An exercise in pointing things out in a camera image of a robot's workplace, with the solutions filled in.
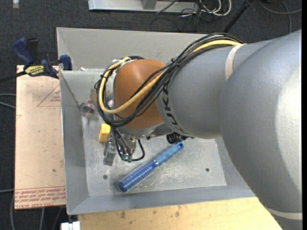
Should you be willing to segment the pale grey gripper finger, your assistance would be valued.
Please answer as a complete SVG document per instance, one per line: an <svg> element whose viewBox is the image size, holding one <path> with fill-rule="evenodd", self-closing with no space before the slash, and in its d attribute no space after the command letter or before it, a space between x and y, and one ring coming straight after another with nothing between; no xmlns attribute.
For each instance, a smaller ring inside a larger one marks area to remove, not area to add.
<svg viewBox="0 0 307 230"><path fill-rule="evenodd" d="M106 166L112 166L116 154L117 154L117 152L115 150L105 150L104 151L103 164L106 165Z"/></svg>
<svg viewBox="0 0 307 230"><path fill-rule="evenodd" d="M113 135L109 135L107 138L105 152L114 152Z"/></svg>

